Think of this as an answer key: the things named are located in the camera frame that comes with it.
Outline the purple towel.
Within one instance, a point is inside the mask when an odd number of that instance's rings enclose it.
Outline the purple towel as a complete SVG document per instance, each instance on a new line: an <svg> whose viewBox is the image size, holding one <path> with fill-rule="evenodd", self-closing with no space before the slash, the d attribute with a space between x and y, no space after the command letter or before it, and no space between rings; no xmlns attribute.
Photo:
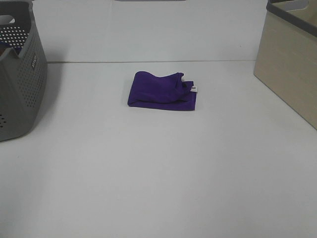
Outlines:
<svg viewBox="0 0 317 238"><path fill-rule="evenodd" d="M197 89L193 81L183 81L183 73L158 77L146 71L134 76L127 105L169 111L193 111Z"/></svg>

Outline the beige storage bin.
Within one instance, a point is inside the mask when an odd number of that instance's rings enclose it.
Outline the beige storage bin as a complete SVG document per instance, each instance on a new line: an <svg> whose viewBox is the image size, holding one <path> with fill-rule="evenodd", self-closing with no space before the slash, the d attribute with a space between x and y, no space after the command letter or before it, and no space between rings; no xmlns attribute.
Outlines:
<svg viewBox="0 0 317 238"><path fill-rule="evenodd" d="M317 2L269 0L254 75L317 126Z"/></svg>

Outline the grey perforated laundry basket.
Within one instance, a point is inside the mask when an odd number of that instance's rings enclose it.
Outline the grey perforated laundry basket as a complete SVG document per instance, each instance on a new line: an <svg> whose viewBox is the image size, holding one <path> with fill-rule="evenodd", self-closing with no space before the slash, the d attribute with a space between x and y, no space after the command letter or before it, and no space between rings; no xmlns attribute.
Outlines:
<svg viewBox="0 0 317 238"><path fill-rule="evenodd" d="M2 0L0 14L12 23L0 25L0 139L27 134L38 115L48 63L30 0Z"/></svg>

